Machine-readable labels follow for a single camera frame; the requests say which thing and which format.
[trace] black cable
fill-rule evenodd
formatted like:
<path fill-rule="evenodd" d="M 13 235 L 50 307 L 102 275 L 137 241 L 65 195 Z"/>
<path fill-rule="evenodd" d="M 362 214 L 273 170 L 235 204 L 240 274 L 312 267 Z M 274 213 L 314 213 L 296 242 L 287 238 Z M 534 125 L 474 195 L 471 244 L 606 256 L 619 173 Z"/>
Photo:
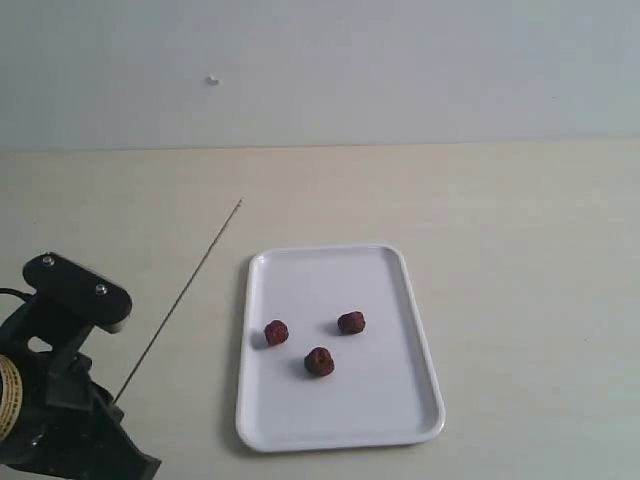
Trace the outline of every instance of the black cable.
<path fill-rule="evenodd" d="M 13 295 L 14 297 L 18 297 L 23 302 L 28 302 L 29 300 L 31 300 L 31 297 L 33 297 L 33 295 L 31 295 L 30 293 L 24 293 L 20 290 L 16 290 L 15 288 L 0 288 L 0 295 Z"/>

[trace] white plastic tray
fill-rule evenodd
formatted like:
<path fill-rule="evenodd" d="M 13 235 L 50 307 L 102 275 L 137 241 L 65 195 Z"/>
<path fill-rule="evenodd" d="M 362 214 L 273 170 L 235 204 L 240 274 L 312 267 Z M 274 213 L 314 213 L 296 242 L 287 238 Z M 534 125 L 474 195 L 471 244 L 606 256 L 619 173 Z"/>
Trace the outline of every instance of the white plastic tray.
<path fill-rule="evenodd" d="M 364 332 L 338 317 L 360 310 Z M 272 320 L 289 328 L 268 347 Z M 329 349 L 335 371 L 312 378 L 305 355 Z M 263 452 L 424 442 L 444 404 L 402 255 L 380 245 L 276 249 L 249 269 L 236 425 Z"/>

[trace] table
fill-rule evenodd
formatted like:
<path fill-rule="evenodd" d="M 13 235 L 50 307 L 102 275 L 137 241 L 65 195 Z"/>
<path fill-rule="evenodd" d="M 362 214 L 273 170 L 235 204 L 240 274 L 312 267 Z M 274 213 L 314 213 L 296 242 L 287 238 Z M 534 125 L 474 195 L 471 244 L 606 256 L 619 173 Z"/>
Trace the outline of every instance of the table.
<path fill-rule="evenodd" d="M 243 198 L 120 400 L 158 480 L 635 479 L 638 158 L 638 140 L 5 155 L 2 280 L 60 245 L 128 287 L 127 329 L 85 348 L 117 388 Z M 445 429 L 252 453 L 234 429 L 248 260 L 352 242 L 405 255 Z"/>

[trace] wall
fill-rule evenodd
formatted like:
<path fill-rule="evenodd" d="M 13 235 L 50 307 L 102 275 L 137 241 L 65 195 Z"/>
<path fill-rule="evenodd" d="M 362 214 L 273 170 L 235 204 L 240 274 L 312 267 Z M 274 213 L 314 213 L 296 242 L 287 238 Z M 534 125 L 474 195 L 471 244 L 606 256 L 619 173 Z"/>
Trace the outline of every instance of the wall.
<path fill-rule="evenodd" d="M 638 25 L 632 0 L 0 0 L 0 149 L 638 135 Z"/>

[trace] tape roll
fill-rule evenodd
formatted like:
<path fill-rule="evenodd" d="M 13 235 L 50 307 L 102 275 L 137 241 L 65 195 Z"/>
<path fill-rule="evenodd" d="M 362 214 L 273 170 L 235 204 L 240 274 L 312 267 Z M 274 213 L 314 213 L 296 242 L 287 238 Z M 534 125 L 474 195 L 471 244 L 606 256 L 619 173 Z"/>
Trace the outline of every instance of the tape roll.
<path fill-rule="evenodd" d="M 22 377 L 18 367 L 4 355 L 0 355 L 0 443 L 11 433 L 22 408 Z"/>

